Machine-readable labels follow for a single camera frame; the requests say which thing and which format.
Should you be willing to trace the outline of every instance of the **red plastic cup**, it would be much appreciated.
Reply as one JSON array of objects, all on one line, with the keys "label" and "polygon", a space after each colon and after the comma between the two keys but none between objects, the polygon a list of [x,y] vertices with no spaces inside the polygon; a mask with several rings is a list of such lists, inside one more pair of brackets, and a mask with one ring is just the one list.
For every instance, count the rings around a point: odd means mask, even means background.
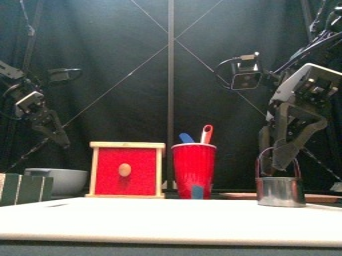
[{"label": "red plastic cup", "polygon": [[210,199],[216,147],[204,143],[172,146],[178,194],[182,199]]}]

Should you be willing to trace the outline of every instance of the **red panel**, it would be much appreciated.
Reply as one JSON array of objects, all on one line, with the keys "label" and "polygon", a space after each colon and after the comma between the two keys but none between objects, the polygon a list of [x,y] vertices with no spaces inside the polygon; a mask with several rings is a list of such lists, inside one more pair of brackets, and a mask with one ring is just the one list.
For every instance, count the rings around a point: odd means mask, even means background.
[{"label": "red panel", "polygon": [[[100,148],[96,171],[96,195],[155,195],[156,150]],[[119,166],[131,165],[131,174],[119,175]]]}]

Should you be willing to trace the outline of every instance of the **black backdrop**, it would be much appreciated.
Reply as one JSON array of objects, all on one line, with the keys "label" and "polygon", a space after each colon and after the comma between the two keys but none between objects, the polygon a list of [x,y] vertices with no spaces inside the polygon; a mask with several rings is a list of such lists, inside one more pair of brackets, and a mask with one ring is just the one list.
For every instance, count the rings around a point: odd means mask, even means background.
[{"label": "black backdrop", "polygon": [[[24,1],[31,22],[37,2]],[[315,10],[319,1],[310,3]],[[20,4],[5,0],[0,7],[0,59],[21,67],[28,36]],[[45,90],[71,147],[63,150],[49,142],[11,172],[21,173],[27,167],[89,171],[91,141],[167,143],[168,25],[175,34],[174,143],[179,143],[180,132],[199,140],[203,126],[212,124],[218,147],[214,188],[254,188],[258,132],[271,94],[264,86],[239,93],[224,90],[210,69],[258,51],[263,68],[275,70],[307,44],[300,1],[175,0],[174,15],[167,0],[45,1],[29,74],[44,78],[48,69],[83,69],[79,80]],[[9,108],[3,99],[1,105]],[[7,169],[43,137],[28,124],[4,117],[0,129],[0,163]],[[307,147],[334,165],[326,132],[315,135]],[[329,189],[333,176],[299,157],[306,188]]]}]

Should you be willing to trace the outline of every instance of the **table surface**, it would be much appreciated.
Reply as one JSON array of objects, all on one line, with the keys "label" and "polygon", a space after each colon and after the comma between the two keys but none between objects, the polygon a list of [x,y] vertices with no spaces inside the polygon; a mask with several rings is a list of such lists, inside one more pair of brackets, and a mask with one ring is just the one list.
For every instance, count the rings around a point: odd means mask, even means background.
[{"label": "table surface", "polygon": [[342,208],[72,198],[0,208],[0,240],[342,248]]}]

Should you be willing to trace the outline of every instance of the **pink handle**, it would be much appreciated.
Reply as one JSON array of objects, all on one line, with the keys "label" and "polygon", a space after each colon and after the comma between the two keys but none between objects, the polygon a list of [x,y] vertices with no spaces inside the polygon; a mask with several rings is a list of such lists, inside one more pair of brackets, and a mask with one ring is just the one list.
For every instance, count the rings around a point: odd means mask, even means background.
[{"label": "pink handle", "polygon": [[210,144],[212,130],[214,130],[214,128],[212,128],[212,125],[210,125],[210,124],[207,124],[203,127],[200,143]]}]

